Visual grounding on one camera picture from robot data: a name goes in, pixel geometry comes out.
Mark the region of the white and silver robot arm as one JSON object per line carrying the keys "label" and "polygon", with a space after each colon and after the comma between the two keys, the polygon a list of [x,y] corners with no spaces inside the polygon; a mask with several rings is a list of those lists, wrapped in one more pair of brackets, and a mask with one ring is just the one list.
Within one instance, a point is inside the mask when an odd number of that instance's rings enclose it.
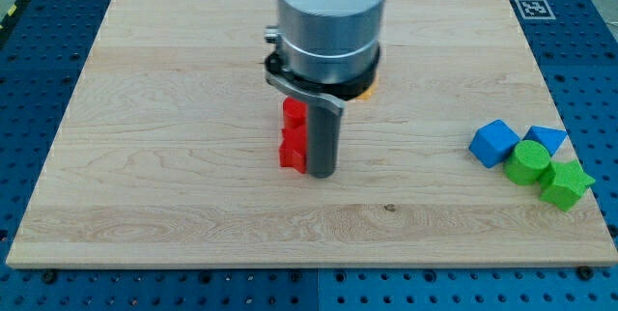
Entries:
{"label": "white and silver robot arm", "polygon": [[337,164],[346,104],[376,79],[386,0],[276,0],[277,23],[265,30],[274,50],[266,81],[307,112],[306,170],[330,177]]}

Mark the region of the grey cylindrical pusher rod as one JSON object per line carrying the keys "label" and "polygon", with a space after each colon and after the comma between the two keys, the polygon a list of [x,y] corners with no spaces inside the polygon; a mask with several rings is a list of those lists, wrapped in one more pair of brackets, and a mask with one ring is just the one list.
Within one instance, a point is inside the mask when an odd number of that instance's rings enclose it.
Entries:
{"label": "grey cylindrical pusher rod", "polygon": [[314,178],[330,177],[337,163],[341,116],[310,105],[307,112],[307,173]]}

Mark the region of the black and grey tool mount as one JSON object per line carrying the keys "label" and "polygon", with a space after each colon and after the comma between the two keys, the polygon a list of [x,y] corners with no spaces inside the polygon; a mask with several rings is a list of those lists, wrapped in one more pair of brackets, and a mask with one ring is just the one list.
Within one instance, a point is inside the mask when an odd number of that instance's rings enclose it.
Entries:
{"label": "black and grey tool mount", "polygon": [[[265,39],[269,43],[275,43],[278,48],[281,39],[278,29],[268,26]],[[265,59],[267,83],[288,97],[303,101],[309,106],[317,105],[336,115],[343,114],[345,101],[353,100],[362,94],[376,78],[379,49],[370,66],[356,77],[341,83],[321,83],[304,79],[286,68],[277,48]]]}

